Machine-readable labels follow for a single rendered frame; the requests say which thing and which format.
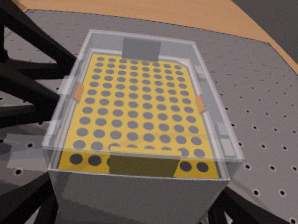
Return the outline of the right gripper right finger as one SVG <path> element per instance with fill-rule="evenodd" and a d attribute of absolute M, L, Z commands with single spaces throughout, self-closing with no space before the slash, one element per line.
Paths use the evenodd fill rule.
<path fill-rule="evenodd" d="M 291 224 L 246 200 L 228 186 L 207 213 L 209 224 L 228 224 L 225 214 L 235 224 Z"/>

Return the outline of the grey perforated base plate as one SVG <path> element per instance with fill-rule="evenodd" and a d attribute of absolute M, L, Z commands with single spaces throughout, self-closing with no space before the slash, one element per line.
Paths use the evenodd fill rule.
<path fill-rule="evenodd" d="M 76 58 L 89 29 L 194 41 L 245 158 L 227 186 L 298 224 L 298 74 L 270 43 L 112 15 L 40 9 L 24 13 Z M 11 59 L 56 63 L 6 26 L 4 49 Z M 0 129 L 0 195 L 48 172 L 41 145 L 49 123 Z"/>

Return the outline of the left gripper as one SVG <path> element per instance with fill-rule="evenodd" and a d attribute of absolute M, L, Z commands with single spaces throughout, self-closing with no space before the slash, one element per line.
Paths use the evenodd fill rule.
<path fill-rule="evenodd" d="M 10 59 L 4 49 L 4 26 L 56 63 Z M 0 129 L 51 121 L 60 95 L 34 80 L 64 79 L 75 60 L 73 54 L 41 30 L 12 0 L 0 0 L 0 91 L 32 104 L 0 107 Z"/>

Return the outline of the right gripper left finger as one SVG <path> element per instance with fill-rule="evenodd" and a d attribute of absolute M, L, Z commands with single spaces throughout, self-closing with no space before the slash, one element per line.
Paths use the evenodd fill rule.
<path fill-rule="evenodd" d="M 59 206 L 48 172 L 0 195 L 0 224 L 24 224 L 38 208 L 33 224 L 55 224 Z"/>

